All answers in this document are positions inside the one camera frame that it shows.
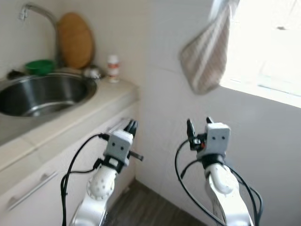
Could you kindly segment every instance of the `white bottle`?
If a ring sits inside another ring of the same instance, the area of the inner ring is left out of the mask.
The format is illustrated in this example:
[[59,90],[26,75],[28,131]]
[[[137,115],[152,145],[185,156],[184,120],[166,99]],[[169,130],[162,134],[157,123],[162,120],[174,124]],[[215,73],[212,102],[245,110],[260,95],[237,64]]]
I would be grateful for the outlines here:
[[108,76],[109,82],[119,82],[119,59],[116,55],[109,55],[108,57]]

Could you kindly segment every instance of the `window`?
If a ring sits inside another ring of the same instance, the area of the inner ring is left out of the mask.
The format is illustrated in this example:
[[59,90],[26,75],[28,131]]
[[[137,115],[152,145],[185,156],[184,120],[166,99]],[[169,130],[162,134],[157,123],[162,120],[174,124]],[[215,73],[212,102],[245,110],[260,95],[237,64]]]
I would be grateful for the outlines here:
[[240,0],[222,84],[301,97],[301,0]]

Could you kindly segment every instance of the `wall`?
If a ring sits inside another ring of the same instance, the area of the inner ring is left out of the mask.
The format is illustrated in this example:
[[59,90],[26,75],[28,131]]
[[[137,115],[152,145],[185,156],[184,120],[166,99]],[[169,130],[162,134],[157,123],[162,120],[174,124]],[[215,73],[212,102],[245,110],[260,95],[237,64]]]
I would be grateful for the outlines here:
[[145,73],[148,10],[147,0],[64,0],[64,11],[78,12],[91,27],[94,63],[106,68],[107,56],[117,54],[121,78],[136,85]]
[[[301,222],[301,109],[220,87],[208,95],[194,95],[182,75],[177,55],[201,31],[211,2],[152,0],[150,44],[142,86],[138,149],[145,156],[136,164],[136,178],[209,225],[177,181],[174,154],[186,139],[186,119],[203,132],[210,115],[232,129],[227,158],[263,196],[261,225],[299,225]],[[195,158],[186,148],[180,168]],[[185,184],[206,207],[201,166],[192,167]],[[244,199],[249,203],[246,191]]]
[[[0,78],[12,69],[19,69],[26,62],[54,57],[55,34],[49,21],[29,12],[25,21],[18,19],[27,0],[0,0]],[[60,0],[33,0],[61,15]]]

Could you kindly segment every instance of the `floor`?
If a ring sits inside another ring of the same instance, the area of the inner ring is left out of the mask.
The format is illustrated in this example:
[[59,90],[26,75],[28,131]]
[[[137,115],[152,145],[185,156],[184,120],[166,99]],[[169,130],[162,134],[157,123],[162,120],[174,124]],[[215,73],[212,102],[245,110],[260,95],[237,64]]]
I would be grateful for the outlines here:
[[138,181],[109,211],[105,226],[204,226]]

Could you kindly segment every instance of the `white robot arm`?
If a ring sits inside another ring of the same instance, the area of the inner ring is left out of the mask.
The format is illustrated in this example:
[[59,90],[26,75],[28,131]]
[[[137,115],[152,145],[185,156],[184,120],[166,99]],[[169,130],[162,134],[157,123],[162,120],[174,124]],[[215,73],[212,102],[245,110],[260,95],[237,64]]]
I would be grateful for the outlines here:
[[85,197],[75,211],[70,226],[102,225],[106,215],[106,204],[114,191],[117,174],[129,165],[130,156],[143,160],[143,156],[130,151],[136,128],[137,122],[130,121],[124,130],[116,130],[110,135],[99,135],[108,141],[103,153],[104,159],[99,159],[100,167],[97,167],[97,172],[89,179]]
[[[239,193],[238,180],[233,173],[246,186],[249,194],[251,193],[250,187],[234,169],[229,169],[224,161],[230,137],[230,128],[223,123],[214,123],[210,118],[207,118],[205,133],[195,136],[193,125],[190,120],[187,120],[187,136],[188,140],[182,143],[175,157],[176,173],[186,193],[195,204],[216,221],[217,225],[253,226],[246,204]],[[183,170],[182,174],[179,174],[177,167],[178,155],[183,145],[187,142],[190,143],[192,151],[197,151],[197,159],[191,162]],[[205,188],[212,202],[214,216],[194,199],[182,181],[187,168],[196,162],[201,162],[205,169]],[[252,190],[259,197],[261,204],[258,214],[253,195],[250,195],[252,204],[254,205],[255,226],[258,226],[258,221],[262,213],[262,199],[254,189]]]

